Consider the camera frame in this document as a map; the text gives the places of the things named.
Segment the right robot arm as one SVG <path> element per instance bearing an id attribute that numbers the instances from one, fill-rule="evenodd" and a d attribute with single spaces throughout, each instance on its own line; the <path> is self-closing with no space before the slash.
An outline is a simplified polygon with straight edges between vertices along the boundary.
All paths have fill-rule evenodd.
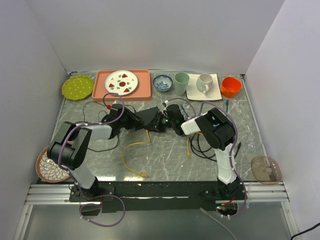
<path id="1" fill-rule="evenodd" d="M 172 128 L 178 136 L 201 133 L 211 148 L 214 149 L 218 166 L 218 193 L 223 199 L 230 199 L 240 185 L 234 169 L 234 143 L 236 126 L 222 108 L 215 106 L 206 113 L 185 120 L 178 105 L 169 105 L 166 113 L 158 107 L 150 108 L 145 128 L 152 132 L 163 133 Z"/>

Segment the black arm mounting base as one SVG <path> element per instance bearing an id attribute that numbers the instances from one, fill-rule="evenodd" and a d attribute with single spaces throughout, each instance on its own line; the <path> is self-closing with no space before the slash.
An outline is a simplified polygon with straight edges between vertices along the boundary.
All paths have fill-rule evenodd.
<path id="1" fill-rule="evenodd" d="M 87 194 L 84 197 L 73 186 L 69 201 L 101 204 L 103 213 L 115 213 L 199 208 L 214 211 L 219 201 L 245 198 L 244 186 L 238 180 L 228 185 L 221 181 L 104 181 Z"/>

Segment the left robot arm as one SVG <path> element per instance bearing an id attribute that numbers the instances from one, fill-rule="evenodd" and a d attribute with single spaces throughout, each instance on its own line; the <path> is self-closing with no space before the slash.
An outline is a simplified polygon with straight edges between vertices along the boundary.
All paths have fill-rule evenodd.
<path id="1" fill-rule="evenodd" d="M 131 130 L 144 125 L 144 117 L 140 112 L 132 112 L 122 104 L 110 106 L 109 113 L 101 122 L 75 124 L 63 122 L 51 141 L 47 156 L 78 185 L 81 195 L 87 201 L 94 201 L 99 193 L 99 181 L 85 163 L 90 142 L 113 139 L 122 128 Z"/>

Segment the black network switch box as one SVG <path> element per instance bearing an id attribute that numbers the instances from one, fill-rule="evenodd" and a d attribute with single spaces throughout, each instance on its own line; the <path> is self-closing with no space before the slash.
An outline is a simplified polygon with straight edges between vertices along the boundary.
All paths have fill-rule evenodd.
<path id="1" fill-rule="evenodd" d="M 159 115 L 159 108 L 157 106 L 137 111 L 134 114 L 141 119 L 135 126 L 135 130 L 145 129 L 151 132 L 156 131 L 156 120 Z"/>

